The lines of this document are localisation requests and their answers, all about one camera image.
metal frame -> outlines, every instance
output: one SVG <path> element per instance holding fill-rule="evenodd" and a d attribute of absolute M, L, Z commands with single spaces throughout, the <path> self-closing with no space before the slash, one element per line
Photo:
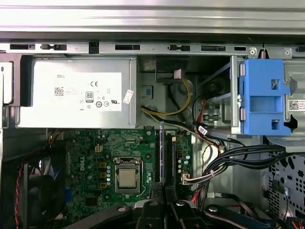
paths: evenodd
<path fill-rule="evenodd" d="M 31 45 L 31 49 L 10 49 L 11 44 Z M 66 44 L 67 50 L 44 50 L 42 44 Z M 139 50 L 116 50 L 116 45 L 139 45 Z M 170 50 L 170 45 L 177 47 L 189 46 L 189 51 Z M 89 54 L 90 42 L 3 42 L 0 43 L 1 53 L 20 53 L 27 55 L 37 54 Z M 148 42 L 99 42 L 99 53 L 94 55 L 212 55 L 212 56 L 232 56 L 258 58 L 261 50 L 268 52 L 270 59 L 292 59 L 293 57 L 305 57 L 305 52 L 298 52 L 299 46 L 292 45 L 239 45 L 239 44 L 205 44 L 205 43 L 148 43 Z"/>
<path fill-rule="evenodd" d="M 0 31 L 305 34 L 304 11 L 285 0 L 4 0 Z"/>

cpu socket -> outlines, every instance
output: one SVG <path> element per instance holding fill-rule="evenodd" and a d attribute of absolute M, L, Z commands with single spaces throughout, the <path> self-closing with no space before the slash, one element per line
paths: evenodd
<path fill-rule="evenodd" d="M 115 192 L 122 194 L 140 193 L 141 158 L 115 157 Z"/>

screw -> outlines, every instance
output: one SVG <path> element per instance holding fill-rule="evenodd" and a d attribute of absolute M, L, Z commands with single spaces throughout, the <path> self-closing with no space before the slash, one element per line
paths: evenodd
<path fill-rule="evenodd" d="M 211 206 L 211 207 L 209 207 L 209 211 L 210 212 L 217 212 L 218 209 L 216 207 Z"/>
<path fill-rule="evenodd" d="M 125 207 L 119 208 L 118 211 L 126 211 L 126 208 Z"/>
<path fill-rule="evenodd" d="M 157 205 L 158 205 L 158 202 L 157 202 L 157 201 L 152 201 L 149 205 L 150 205 L 150 206 L 157 206 Z"/>
<path fill-rule="evenodd" d="M 177 201 L 176 205 L 177 205 L 177 206 L 180 206 L 180 207 L 181 207 L 181 206 L 184 206 L 184 202 L 183 202 L 183 201 Z"/>

yellow wire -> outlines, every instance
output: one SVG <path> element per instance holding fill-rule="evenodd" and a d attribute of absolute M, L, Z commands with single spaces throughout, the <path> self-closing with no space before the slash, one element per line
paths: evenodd
<path fill-rule="evenodd" d="M 169 115 L 176 115 L 182 111 L 184 111 L 188 105 L 190 104 L 190 101 L 191 101 L 191 90 L 190 90 L 190 87 L 187 83 L 187 81 L 185 79 L 182 80 L 185 87 L 186 87 L 186 91 L 187 91 L 187 99 L 186 99 L 186 102 L 185 104 L 183 105 L 183 107 L 181 107 L 178 111 L 174 111 L 174 112 L 157 112 L 157 111 L 150 111 L 150 110 L 147 110 L 145 109 L 144 107 L 142 107 L 142 111 L 146 112 L 146 113 L 149 113 L 151 115 L 157 115 L 157 116 L 169 116 Z"/>

cooling fan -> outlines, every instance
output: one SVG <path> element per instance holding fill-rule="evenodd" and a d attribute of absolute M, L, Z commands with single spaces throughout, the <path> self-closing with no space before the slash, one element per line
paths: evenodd
<path fill-rule="evenodd" d="M 41 228 L 62 211 L 65 190 L 65 155 L 48 153 L 24 164 L 19 185 L 21 228 Z"/>

